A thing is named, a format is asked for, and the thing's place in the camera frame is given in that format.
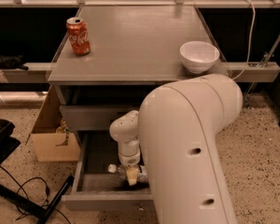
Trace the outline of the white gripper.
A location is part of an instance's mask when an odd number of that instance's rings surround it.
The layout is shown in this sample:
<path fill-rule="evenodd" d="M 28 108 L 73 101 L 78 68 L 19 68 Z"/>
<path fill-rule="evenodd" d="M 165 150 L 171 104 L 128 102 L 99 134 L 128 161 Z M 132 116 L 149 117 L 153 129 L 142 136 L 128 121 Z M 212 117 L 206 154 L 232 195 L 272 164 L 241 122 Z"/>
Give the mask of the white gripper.
<path fill-rule="evenodd" d="M 132 156 L 124 156 L 122 154 L 119 154 L 119 161 L 123 166 L 135 166 L 140 162 L 140 152 L 137 152 L 136 154 Z M 126 169 L 126 176 L 127 180 L 130 186 L 133 186 L 137 183 L 137 177 L 138 177 L 138 167 L 129 167 Z"/>

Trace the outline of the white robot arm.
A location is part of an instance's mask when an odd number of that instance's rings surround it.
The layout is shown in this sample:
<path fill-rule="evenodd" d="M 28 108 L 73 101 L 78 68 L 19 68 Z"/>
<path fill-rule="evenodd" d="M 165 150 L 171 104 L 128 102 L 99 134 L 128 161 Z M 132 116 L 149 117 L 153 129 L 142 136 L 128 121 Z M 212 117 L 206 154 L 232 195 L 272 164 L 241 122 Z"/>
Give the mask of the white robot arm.
<path fill-rule="evenodd" d="M 146 166 L 160 224 L 237 224 L 216 134 L 242 105 L 238 85 L 212 74 L 162 85 L 111 124 L 120 162 Z"/>

